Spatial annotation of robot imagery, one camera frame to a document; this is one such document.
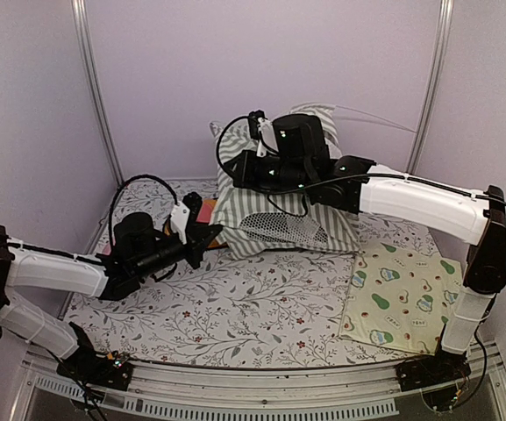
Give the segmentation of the striped fabric pet tent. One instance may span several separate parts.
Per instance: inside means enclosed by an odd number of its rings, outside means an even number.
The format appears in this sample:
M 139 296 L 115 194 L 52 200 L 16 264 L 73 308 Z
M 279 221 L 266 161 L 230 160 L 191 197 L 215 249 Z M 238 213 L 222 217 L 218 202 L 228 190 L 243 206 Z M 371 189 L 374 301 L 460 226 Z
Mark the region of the striped fabric pet tent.
M 324 140 L 332 158 L 338 158 L 338 132 L 333 121 L 333 105 L 304 103 L 289 114 L 304 112 L 322 120 Z M 221 161 L 237 157 L 245 150 L 256 154 L 258 141 L 249 135 L 248 124 L 240 120 L 221 125 L 210 123 Z M 358 217 L 322 204 L 309 204 L 300 194 L 270 196 L 250 189 L 238 189 L 222 168 L 217 169 L 217 202 L 211 214 L 212 225 L 222 225 L 217 236 L 226 243 L 236 259 L 244 259 L 266 250 L 306 249 L 327 253 L 357 253 L 360 239 L 354 225 Z

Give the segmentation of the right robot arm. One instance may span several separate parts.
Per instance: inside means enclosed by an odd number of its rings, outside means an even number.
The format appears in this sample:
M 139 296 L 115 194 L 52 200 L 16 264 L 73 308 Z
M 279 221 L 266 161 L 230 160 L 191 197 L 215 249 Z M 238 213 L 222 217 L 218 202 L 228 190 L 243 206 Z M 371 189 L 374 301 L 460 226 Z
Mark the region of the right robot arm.
M 259 146 L 231 159 L 238 188 L 271 196 L 303 193 L 313 204 L 353 215 L 390 216 L 445 232 L 468 247 L 467 265 L 425 259 L 371 243 L 357 259 L 342 335 L 407 353 L 435 353 L 432 382 L 460 365 L 488 307 L 506 286 L 506 215 L 498 188 L 460 189 L 417 179 L 351 155 L 334 158 L 321 120 L 304 113 L 247 118 Z

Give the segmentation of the avocado print cushion mat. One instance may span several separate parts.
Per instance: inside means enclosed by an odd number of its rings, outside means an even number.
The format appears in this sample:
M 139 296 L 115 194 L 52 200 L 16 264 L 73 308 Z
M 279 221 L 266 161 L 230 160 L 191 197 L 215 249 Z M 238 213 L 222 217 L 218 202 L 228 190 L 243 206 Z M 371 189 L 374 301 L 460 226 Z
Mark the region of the avocado print cushion mat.
M 405 353 L 433 354 L 461 287 L 456 260 L 369 242 L 353 264 L 339 336 Z

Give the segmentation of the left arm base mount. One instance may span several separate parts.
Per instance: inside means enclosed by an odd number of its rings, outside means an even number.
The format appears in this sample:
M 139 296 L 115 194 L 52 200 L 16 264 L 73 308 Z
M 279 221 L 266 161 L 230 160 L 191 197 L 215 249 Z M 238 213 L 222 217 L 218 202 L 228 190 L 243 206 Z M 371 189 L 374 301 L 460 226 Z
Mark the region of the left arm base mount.
M 73 322 L 69 326 L 76 335 L 78 348 L 68 358 L 61 359 L 56 373 L 82 384 L 128 390 L 134 370 L 129 356 L 118 351 L 99 353 L 80 326 Z

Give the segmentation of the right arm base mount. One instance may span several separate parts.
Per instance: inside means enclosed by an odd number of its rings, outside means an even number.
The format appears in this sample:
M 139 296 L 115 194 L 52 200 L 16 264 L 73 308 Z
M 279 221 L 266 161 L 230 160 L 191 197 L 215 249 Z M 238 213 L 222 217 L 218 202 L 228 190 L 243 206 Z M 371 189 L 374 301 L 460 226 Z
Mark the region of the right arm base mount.
M 402 392 L 420 390 L 424 404 L 435 412 L 454 410 L 465 402 L 471 368 L 467 353 L 449 353 L 438 346 L 433 355 L 418 355 L 395 367 Z

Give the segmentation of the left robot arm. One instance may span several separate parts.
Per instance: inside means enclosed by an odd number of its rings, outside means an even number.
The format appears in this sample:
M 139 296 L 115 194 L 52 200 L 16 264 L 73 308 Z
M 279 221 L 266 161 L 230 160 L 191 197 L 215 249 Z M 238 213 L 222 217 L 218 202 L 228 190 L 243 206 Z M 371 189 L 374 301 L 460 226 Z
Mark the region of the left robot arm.
M 169 232 L 160 232 L 149 214 L 134 212 L 114 226 L 107 254 L 79 255 L 13 242 L 0 225 L 0 327 L 67 360 L 84 381 L 93 381 L 103 364 L 84 330 L 49 315 L 17 289 L 40 287 L 120 301 L 148 276 L 181 260 L 199 268 L 221 230 L 185 215 L 175 218 Z

